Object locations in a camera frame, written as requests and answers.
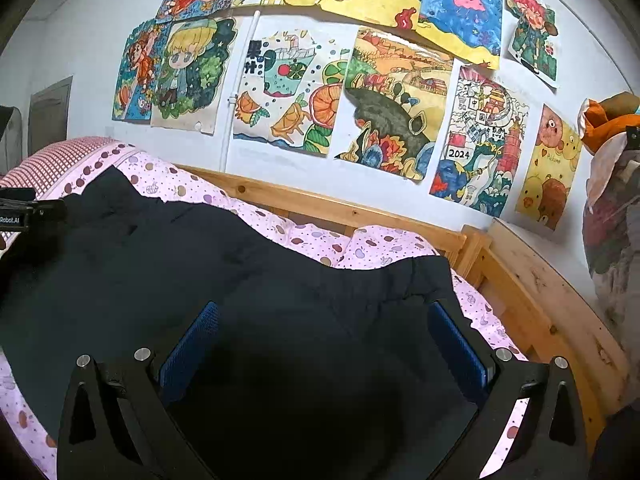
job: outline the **cartoon bear drawing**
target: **cartoon bear drawing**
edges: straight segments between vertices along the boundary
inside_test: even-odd
[[[555,148],[562,151],[562,119],[548,106],[542,108],[542,118],[538,129],[536,146],[544,144],[548,148]]]
[[[540,213],[538,222],[555,231],[564,211],[568,193],[569,189],[559,180],[554,178],[546,179],[542,184],[542,199],[538,206]]]

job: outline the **wooden board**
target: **wooden board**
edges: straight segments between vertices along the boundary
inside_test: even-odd
[[[179,164],[176,166],[224,189],[231,197],[261,204],[272,211],[279,211],[277,214],[297,213],[343,225],[346,227],[343,232],[347,236],[353,235],[354,229],[367,225],[382,225],[415,232],[441,251],[449,259],[451,267],[463,277],[471,268],[480,248],[488,243],[486,234],[473,228],[469,228],[466,232],[457,233],[405,216],[301,189],[278,186],[261,180],[203,170],[202,168]]]
[[[500,222],[494,222],[488,233],[493,253],[516,275],[556,333],[574,348],[606,412],[616,412],[628,361],[614,337],[576,290],[526,242]]]

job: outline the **orange fabric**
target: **orange fabric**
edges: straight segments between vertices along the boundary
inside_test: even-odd
[[[614,135],[626,131],[627,126],[640,126],[640,115],[629,114],[609,120],[600,103],[590,99],[584,117],[586,127],[582,142],[591,154],[596,153]]]

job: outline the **door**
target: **door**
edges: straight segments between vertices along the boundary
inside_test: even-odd
[[[31,96],[29,107],[29,155],[66,139],[71,77]]]

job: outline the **bed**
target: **bed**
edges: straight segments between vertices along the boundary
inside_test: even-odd
[[[557,322],[553,312],[540,306],[530,287],[492,250],[492,237],[471,226],[453,232],[438,226],[327,196],[268,184],[242,176],[202,168],[174,165],[131,144],[101,137],[85,137],[47,146],[0,180],[3,187],[34,187],[39,199],[81,193],[111,166],[120,170],[143,196],[164,201],[207,203],[237,214],[268,239],[336,267],[372,269],[402,258],[440,253],[452,268],[452,282],[462,311],[492,348],[510,348],[521,360],[549,362],[563,355],[571,363],[584,413],[589,450],[593,450],[605,417],[618,407],[616,392],[626,377],[622,351],[590,309],[584,316],[593,332],[590,349],[577,344],[582,333],[577,323]],[[2,234],[4,251],[15,234]],[[489,304],[482,295],[490,297]],[[500,305],[500,317],[492,305]],[[596,348],[609,357],[606,373],[593,364]],[[504,461],[526,409],[518,400],[510,421],[481,476]],[[11,432],[0,433],[7,446],[31,458],[30,478],[56,477],[56,443],[30,411],[10,363],[0,351],[0,412]]]

